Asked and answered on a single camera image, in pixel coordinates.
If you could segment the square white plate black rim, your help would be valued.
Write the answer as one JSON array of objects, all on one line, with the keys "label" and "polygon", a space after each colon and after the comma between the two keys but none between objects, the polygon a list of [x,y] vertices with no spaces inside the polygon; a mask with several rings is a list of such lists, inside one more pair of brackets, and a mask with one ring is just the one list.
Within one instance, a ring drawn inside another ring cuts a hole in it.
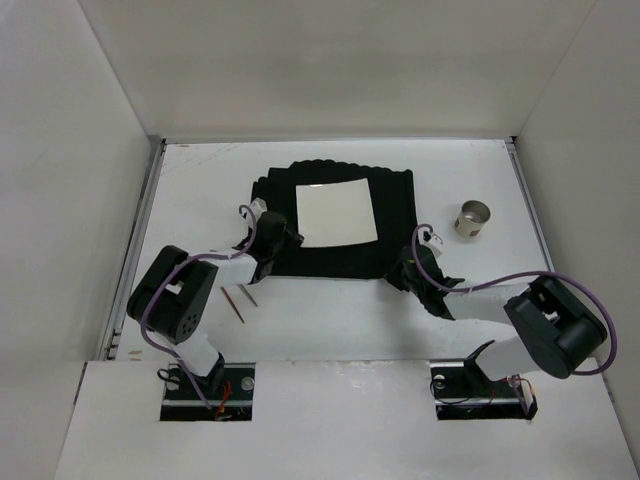
[{"label": "square white plate black rim", "polygon": [[367,179],[296,186],[297,228],[306,249],[378,240]]}]

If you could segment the metal cup with paper sleeve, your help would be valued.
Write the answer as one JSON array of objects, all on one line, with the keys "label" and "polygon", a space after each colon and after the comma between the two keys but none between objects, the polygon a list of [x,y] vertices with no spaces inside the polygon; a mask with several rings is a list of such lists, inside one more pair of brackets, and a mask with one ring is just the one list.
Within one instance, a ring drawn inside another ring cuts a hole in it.
[{"label": "metal cup with paper sleeve", "polygon": [[464,238],[474,238],[491,219],[491,210],[479,200],[467,200],[460,208],[454,222],[456,233]]}]

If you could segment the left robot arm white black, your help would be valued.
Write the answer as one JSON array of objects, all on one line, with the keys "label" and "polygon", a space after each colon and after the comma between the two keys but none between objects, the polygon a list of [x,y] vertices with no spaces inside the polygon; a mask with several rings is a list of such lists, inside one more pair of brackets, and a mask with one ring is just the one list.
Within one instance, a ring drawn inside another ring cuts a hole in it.
[{"label": "left robot arm white black", "polygon": [[176,361],[203,402],[220,388],[225,364],[199,328],[211,292],[260,282],[279,258],[304,241],[284,215],[273,211],[257,215],[246,205],[241,209],[251,225],[238,245],[194,255],[175,245],[163,247],[126,306],[145,342]]}]

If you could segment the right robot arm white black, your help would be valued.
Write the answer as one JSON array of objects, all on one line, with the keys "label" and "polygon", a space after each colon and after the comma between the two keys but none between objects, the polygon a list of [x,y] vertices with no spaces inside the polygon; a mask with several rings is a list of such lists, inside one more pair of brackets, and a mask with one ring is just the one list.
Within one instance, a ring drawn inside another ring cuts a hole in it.
[{"label": "right robot arm white black", "polygon": [[474,284],[444,275],[433,251],[413,244],[402,250],[386,280],[414,294],[438,318],[487,320],[514,329],[515,337],[487,341],[454,360],[455,385],[470,396],[534,371],[557,379],[581,375],[580,365],[604,343],[610,345],[607,365],[617,353],[615,327],[603,304],[586,292],[594,306],[585,306],[573,293],[584,286],[556,272],[521,272]]}]

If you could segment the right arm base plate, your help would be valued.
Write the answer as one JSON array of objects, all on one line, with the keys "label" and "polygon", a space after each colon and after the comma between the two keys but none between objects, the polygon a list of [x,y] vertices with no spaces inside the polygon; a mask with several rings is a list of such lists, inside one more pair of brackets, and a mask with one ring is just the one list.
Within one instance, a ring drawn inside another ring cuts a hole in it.
[{"label": "right arm base plate", "polygon": [[440,421],[524,420],[538,413],[535,390],[520,375],[489,380],[475,365],[430,365],[429,389]]}]

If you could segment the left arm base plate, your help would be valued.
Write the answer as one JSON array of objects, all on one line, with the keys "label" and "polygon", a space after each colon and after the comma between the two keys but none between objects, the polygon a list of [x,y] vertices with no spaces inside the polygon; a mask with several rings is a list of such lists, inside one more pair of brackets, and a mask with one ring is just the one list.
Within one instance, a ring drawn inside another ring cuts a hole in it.
[{"label": "left arm base plate", "polygon": [[157,371],[164,383],[159,419],[164,422],[247,422],[252,420],[255,363],[229,363],[209,380],[197,377],[208,408],[177,364]]}]

